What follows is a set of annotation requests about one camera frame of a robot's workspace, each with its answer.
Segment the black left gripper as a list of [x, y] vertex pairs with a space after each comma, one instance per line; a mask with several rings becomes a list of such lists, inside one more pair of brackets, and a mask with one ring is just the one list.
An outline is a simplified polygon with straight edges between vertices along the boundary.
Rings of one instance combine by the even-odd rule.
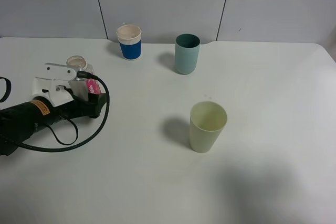
[[66, 93], [71, 96], [72, 100], [70, 101], [68, 99], [67, 103], [58, 106], [52, 103], [53, 121], [51, 124], [65, 119], [75, 119], [83, 116], [96, 119], [100, 116], [101, 110], [107, 102], [107, 95], [105, 93], [90, 93], [88, 94], [88, 101], [75, 96], [72, 91], [66, 91]]

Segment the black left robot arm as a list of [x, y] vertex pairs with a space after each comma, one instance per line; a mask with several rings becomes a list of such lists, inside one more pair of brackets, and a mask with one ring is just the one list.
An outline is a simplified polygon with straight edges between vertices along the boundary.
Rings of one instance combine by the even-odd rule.
[[[103, 106], [106, 106], [106, 111], [100, 126], [90, 137], [78, 144], [64, 144], [63, 148], [43, 148], [24, 143], [33, 134], [43, 129], [51, 130], [51, 126], [61, 120], [71, 123], [76, 135], [79, 135], [73, 119], [85, 116], [98, 118]], [[89, 94], [88, 101], [73, 96], [72, 101], [57, 107], [53, 107], [46, 98], [38, 96], [28, 102], [3, 109], [1, 110], [1, 155], [8, 156], [19, 147], [43, 153], [75, 150], [89, 143], [101, 132], [108, 118], [109, 106], [109, 94], [101, 93]]]

